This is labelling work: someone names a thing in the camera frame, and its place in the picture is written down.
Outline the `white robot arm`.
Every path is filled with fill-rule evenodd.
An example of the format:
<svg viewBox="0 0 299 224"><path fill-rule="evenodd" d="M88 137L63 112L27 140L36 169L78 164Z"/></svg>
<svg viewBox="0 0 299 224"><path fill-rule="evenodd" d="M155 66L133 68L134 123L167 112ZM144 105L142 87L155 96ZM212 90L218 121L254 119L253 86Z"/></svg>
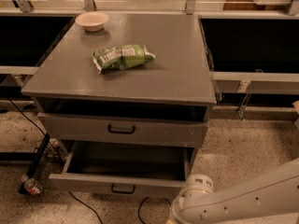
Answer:
<svg viewBox="0 0 299 224"><path fill-rule="evenodd" d="M299 212L299 159L221 191L206 175L190 175L166 224L214 224Z"/></svg>

